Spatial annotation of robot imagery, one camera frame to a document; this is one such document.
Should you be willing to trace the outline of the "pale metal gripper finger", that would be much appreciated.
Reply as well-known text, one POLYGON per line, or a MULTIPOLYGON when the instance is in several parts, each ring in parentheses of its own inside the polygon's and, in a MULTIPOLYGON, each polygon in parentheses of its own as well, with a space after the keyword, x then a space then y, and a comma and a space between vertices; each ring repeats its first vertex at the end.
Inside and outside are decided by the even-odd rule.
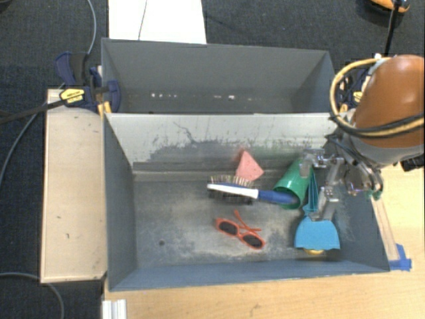
POLYGON ((321 187, 313 211, 309 217, 313 221, 330 221, 336 211, 339 198, 332 187, 321 187))
POLYGON ((313 167, 325 168, 328 165, 328 159, 324 156, 325 150, 308 148, 304 149, 299 163, 299 175, 309 177, 310 170, 313 167))

